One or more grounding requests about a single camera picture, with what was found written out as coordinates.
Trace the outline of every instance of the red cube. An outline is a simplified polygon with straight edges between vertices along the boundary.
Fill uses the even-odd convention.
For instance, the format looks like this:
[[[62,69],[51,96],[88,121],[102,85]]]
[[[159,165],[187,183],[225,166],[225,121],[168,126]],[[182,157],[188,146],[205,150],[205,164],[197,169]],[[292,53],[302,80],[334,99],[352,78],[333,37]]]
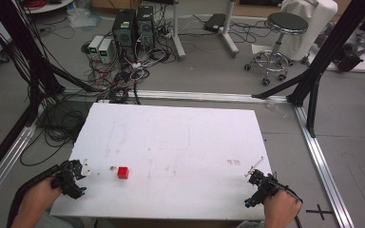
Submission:
[[[129,170],[128,167],[119,167],[118,168],[118,178],[119,179],[128,179]]]

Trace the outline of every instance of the white table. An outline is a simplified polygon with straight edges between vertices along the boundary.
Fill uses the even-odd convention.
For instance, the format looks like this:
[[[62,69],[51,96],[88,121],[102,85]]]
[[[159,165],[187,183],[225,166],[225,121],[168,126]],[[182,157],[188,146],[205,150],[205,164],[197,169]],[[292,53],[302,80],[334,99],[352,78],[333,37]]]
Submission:
[[[86,194],[61,196],[51,214],[128,219],[264,219],[246,208],[257,187],[244,174],[270,173],[252,110],[94,104],[70,160],[86,161]],[[120,180],[111,166],[127,166]]]

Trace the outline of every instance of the human arm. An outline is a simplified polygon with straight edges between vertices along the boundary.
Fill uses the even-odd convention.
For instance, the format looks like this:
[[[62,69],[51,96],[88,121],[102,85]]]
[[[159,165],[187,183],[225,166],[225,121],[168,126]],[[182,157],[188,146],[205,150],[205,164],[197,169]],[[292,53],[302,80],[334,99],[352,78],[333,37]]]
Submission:
[[[44,211],[61,195],[60,188],[51,188],[53,179],[41,180],[28,190],[11,228],[33,228],[37,224]]]
[[[298,214],[301,201],[284,190],[279,190],[272,198],[263,202],[265,228],[286,228]]]

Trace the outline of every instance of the aluminum frame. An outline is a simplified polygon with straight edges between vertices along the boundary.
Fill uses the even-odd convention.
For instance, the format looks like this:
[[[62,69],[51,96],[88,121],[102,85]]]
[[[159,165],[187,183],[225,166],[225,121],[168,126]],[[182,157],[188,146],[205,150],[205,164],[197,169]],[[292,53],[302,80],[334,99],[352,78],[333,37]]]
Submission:
[[[66,93],[73,93],[78,90],[68,89]],[[269,99],[261,100],[253,98],[251,95],[241,94],[220,94],[220,93],[195,93],[195,92],[171,92],[171,91],[150,91],[141,90],[139,96],[142,99],[153,100],[174,100],[174,101],[196,101],[196,102],[221,102],[221,103],[244,103],[244,104],[267,104],[274,101],[278,104],[289,104],[286,97],[271,96]],[[325,161],[324,155],[319,147],[316,138],[313,138],[306,128],[307,115],[302,107],[294,107],[298,117],[298,122],[303,132],[303,136],[309,147],[310,155],[318,171],[319,177],[324,185],[325,192],[331,202],[336,220],[342,228],[353,228],[354,224],[345,206],[345,203],[336,187],[335,180]],[[0,163],[0,186],[5,180],[11,168],[16,163],[23,149],[29,143],[35,132],[35,123],[31,127],[25,127],[19,135],[17,141],[13,144],[10,152]]]

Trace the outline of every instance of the stool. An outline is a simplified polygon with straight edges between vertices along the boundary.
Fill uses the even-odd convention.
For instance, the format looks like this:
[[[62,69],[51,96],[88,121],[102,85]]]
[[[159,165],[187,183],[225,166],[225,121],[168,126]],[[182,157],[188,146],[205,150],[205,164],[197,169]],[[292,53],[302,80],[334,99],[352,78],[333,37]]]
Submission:
[[[262,79],[262,84],[268,86],[270,81],[268,79],[269,72],[281,72],[278,79],[283,81],[286,79],[287,67],[292,65],[284,55],[279,53],[279,47],[284,34],[300,35],[307,31],[308,23],[301,17],[289,12],[276,12],[268,16],[265,21],[265,26],[272,31],[279,32],[279,38],[275,42],[272,50],[263,50],[256,54],[254,59],[244,66],[245,70],[250,70],[253,63],[266,70],[265,77]]]

